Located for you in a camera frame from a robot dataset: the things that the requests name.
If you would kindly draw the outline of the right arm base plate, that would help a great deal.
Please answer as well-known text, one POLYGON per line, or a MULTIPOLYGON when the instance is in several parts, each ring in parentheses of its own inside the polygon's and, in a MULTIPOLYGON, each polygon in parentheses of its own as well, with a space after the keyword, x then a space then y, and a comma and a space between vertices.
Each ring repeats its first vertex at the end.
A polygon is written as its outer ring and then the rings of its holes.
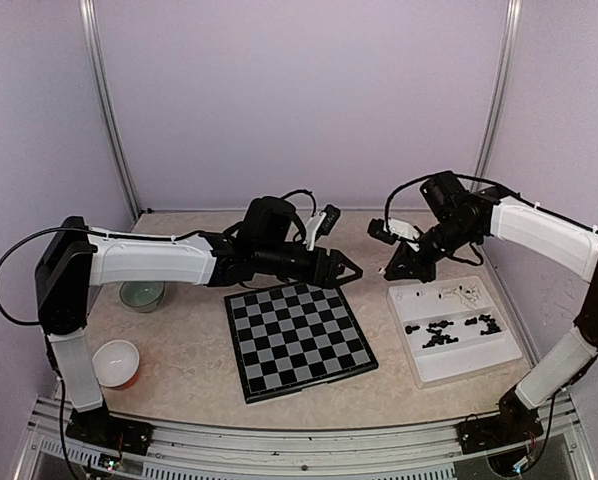
POLYGON ((464 420, 455 429, 464 455, 506 447, 544 434, 538 418, 510 420, 502 414, 464 420))

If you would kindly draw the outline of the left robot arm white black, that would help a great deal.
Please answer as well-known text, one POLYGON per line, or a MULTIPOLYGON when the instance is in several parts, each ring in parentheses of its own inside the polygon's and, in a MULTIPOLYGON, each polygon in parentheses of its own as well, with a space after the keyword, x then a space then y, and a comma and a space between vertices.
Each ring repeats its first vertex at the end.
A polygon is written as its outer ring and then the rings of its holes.
POLYGON ((81 414, 81 430, 100 445, 119 434, 85 338, 92 287, 123 282, 228 287, 257 274, 340 287, 360 279, 362 269, 342 252, 316 244, 339 215, 327 206, 303 222, 287 199, 263 196, 222 232, 138 235, 90 228, 79 216, 67 218, 35 268, 35 287, 38 320, 73 408, 81 414))

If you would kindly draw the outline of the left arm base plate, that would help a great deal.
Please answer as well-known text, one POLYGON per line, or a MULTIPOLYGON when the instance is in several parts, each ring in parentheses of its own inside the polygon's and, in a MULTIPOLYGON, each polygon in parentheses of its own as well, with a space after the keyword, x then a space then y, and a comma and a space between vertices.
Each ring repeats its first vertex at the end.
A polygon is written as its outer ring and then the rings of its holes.
POLYGON ((104 449, 145 456, 153 431, 154 426, 150 423, 116 417, 107 412, 73 411, 66 436, 104 449))

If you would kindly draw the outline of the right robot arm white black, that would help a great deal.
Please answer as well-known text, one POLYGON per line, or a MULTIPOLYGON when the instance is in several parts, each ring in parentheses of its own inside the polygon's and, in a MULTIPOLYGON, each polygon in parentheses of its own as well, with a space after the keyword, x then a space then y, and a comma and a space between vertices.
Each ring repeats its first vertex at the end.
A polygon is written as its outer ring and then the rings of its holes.
POLYGON ((548 331, 531 328, 542 357, 500 398, 494 415, 464 420, 463 445, 508 445, 539 436, 538 409, 578 383, 598 359, 598 227, 587 226, 495 180, 451 170, 396 187, 368 232, 396 247, 388 281, 430 283, 438 262, 460 262, 463 247, 490 251, 517 314, 530 309, 548 331))

